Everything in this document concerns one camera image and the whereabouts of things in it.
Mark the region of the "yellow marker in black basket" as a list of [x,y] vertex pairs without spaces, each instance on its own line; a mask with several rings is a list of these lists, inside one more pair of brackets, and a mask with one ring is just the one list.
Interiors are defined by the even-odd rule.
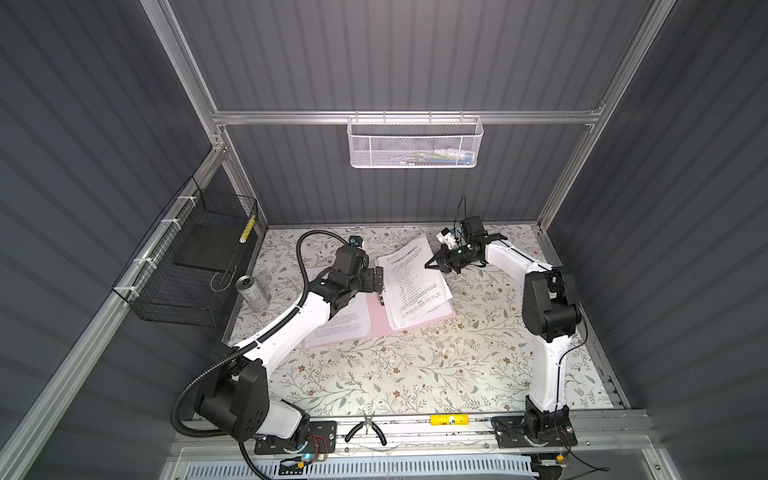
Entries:
[[245,224],[240,236],[239,236],[239,243],[240,244],[246,244],[251,232],[253,231],[253,228],[256,224],[256,216],[252,215],[249,217],[247,223]]

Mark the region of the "pink folder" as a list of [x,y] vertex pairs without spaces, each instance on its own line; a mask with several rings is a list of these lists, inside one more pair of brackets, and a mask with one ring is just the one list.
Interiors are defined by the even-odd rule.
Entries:
[[[406,330],[392,331],[387,321],[387,314],[390,313],[389,309],[383,304],[382,300],[379,298],[377,294],[367,293],[367,295],[368,295],[368,306],[370,311],[372,330],[368,336],[360,340],[368,340],[368,339],[374,339],[379,337],[385,337],[385,336],[395,335],[399,333],[404,333],[406,331]],[[421,327],[431,326],[439,322],[434,322]]]

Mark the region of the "printed paper sheet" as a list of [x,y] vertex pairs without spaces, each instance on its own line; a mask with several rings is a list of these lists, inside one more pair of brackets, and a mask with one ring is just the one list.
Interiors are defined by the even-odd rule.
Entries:
[[437,306],[427,311],[422,316],[416,318],[415,320],[409,323],[396,322],[391,313],[387,314],[387,321],[392,331],[404,331],[408,329],[418,328],[434,322],[439,322],[446,319],[454,318],[455,316],[456,316],[456,312],[452,305],[452,302],[446,301],[440,306]]
[[328,322],[311,332],[303,341],[304,348],[316,348],[338,342],[360,340],[371,333],[368,295],[358,293],[349,304]]

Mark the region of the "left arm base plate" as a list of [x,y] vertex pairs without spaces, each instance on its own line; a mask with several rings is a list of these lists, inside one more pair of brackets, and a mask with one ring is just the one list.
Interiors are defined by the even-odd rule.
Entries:
[[327,454],[335,451],[338,427],[336,421],[311,420],[307,427],[307,435],[298,443],[272,435],[257,437],[253,453],[256,455],[303,455]]

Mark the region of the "printed paper sheets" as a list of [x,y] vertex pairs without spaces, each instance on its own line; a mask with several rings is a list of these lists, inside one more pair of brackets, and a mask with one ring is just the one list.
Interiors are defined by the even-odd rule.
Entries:
[[432,256],[427,237],[421,234],[376,260],[384,269],[383,302],[396,322],[409,323],[446,301],[452,302],[443,274],[424,268]]

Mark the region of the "silver drink can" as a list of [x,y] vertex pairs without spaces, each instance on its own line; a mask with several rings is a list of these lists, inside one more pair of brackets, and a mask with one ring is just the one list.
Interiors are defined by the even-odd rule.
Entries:
[[269,296],[251,275],[241,276],[235,283],[236,290],[254,313],[261,313],[269,307]]

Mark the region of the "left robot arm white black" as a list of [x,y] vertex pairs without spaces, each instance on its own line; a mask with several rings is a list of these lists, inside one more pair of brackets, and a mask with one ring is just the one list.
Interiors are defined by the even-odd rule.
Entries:
[[296,447],[308,436],[310,416],[269,394],[275,369],[310,333],[328,323],[359,294],[384,290],[384,269],[361,248],[344,244],[331,266],[310,279],[297,257],[303,290],[298,301],[254,336],[238,343],[186,385],[170,411],[173,429],[186,437],[229,436],[238,442],[274,437]]

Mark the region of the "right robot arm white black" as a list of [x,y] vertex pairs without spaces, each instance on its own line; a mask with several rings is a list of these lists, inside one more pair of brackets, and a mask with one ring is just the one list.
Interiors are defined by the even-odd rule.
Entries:
[[459,229],[442,229],[436,238],[440,247],[427,269],[459,274],[471,265],[491,265],[522,285],[522,320],[534,337],[523,428],[534,445],[559,439],[569,422],[566,357],[575,349],[571,341],[582,321],[573,273],[535,259],[500,233],[488,232],[478,216],[462,220]]

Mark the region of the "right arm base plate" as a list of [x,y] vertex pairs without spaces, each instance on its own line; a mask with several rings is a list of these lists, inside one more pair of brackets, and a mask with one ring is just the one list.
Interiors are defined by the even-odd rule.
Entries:
[[540,421],[530,415],[494,416],[491,427],[500,448],[575,447],[578,438],[570,419],[558,415]]

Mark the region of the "white perforated front rail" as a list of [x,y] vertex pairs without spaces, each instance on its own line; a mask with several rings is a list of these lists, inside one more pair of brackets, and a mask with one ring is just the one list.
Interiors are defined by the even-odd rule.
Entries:
[[530,458],[504,454],[337,457],[310,465],[298,473],[281,472],[277,460],[257,460],[255,465],[271,479],[539,477]]

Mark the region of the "tubes in white basket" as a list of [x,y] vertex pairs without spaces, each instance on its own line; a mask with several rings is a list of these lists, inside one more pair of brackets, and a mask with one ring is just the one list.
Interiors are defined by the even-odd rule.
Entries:
[[431,151],[413,151],[396,155],[394,162],[407,166],[448,165],[458,167],[473,167],[476,164],[476,153],[463,149],[438,149]]

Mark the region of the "black handled pliers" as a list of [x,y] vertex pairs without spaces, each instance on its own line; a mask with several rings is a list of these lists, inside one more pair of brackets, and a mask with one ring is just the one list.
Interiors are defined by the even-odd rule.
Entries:
[[354,425],[344,436],[344,442],[350,443],[352,439],[361,431],[364,430],[366,433],[369,433],[372,431],[376,437],[378,438],[380,444],[382,446],[388,445],[388,440],[383,432],[383,430],[379,427],[379,425],[373,420],[372,416],[364,416],[363,420],[358,422],[356,425]]

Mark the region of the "yellow spirit level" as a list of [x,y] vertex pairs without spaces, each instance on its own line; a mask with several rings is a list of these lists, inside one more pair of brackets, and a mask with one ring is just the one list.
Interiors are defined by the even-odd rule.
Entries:
[[431,426],[466,426],[469,421],[467,414],[434,414],[430,416]]

